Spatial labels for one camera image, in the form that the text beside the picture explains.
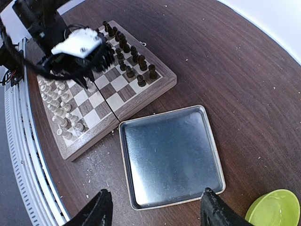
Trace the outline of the white chess piece seven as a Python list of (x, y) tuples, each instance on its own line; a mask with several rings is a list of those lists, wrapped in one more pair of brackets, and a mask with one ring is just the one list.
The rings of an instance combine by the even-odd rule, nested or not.
[(58, 115), (55, 115), (55, 116), (52, 117), (52, 122), (58, 124), (59, 126), (65, 128), (65, 129), (68, 126), (68, 121), (65, 118), (62, 118)]

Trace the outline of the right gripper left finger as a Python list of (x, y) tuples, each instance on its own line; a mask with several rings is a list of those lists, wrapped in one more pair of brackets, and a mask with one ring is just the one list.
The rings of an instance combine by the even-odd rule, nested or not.
[(111, 226), (112, 195), (107, 189), (99, 191), (81, 211), (63, 226)]

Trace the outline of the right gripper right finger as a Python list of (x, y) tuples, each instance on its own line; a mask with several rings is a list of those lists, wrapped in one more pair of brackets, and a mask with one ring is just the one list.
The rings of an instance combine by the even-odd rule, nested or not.
[(205, 188), (200, 201), (200, 225), (252, 226), (209, 187)]

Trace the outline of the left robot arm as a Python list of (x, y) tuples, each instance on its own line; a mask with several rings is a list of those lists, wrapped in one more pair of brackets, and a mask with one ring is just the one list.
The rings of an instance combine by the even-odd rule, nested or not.
[(94, 72), (105, 72), (115, 62), (111, 45), (98, 30), (81, 24), (67, 25), (58, 13), (65, 0), (16, 0), (12, 6), (22, 24), (44, 53), (35, 65), (27, 59), (0, 25), (3, 40), (0, 64), (9, 70), (26, 66), (47, 80), (73, 80), (87, 89)]

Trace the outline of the metal tray with wood rim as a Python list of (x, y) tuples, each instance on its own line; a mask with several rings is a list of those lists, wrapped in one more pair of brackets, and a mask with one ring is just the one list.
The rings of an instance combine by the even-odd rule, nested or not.
[(123, 121), (119, 137), (134, 210), (191, 202), (199, 200), (206, 188), (217, 194), (226, 188), (202, 105)]

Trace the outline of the white chess piece one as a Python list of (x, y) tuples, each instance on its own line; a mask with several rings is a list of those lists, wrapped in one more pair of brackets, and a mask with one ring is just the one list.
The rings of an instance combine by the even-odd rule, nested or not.
[(40, 87), (40, 90), (43, 92), (43, 93), (46, 93), (48, 95), (50, 95), (52, 93), (52, 87), (49, 86), (49, 85), (42, 85)]

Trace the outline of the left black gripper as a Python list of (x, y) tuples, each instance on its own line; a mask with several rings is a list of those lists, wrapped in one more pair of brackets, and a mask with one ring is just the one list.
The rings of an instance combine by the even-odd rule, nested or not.
[(82, 59), (68, 54), (53, 55), (51, 49), (68, 37), (65, 37), (63, 32), (52, 32), (46, 35), (44, 37), (44, 77), (73, 78), (72, 80), (82, 88), (88, 89), (86, 78), (95, 82), (93, 71), (103, 72), (115, 61), (111, 46), (107, 43), (105, 36), (99, 32), (98, 36), (104, 43)]

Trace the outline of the white chess piece three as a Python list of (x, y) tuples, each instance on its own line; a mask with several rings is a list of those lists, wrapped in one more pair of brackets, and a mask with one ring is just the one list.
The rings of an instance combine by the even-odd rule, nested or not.
[(52, 104), (48, 104), (47, 105), (47, 108), (54, 114), (54, 115), (57, 115), (57, 116), (62, 116), (63, 115), (63, 110), (60, 109), (59, 107), (56, 107)]

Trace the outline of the white chess piece five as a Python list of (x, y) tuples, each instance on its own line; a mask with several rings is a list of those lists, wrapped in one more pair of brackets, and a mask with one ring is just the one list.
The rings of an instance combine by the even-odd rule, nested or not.
[(58, 105), (58, 104), (60, 104), (59, 101), (53, 100), (48, 94), (42, 93), (41, 97), (42, 97), (42, 100), (46, 101), (48, 104), (52, 104), (52, 105)]

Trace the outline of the white chess piece four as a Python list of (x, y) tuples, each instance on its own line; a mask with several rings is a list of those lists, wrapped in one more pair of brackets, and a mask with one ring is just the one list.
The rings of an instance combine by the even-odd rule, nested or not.
[(56, 133), (58, 136), (61, 136), (66, 140), (71, 140), (73, 136), (71, 132), (65, 131), (63, 129), (58, 129)]

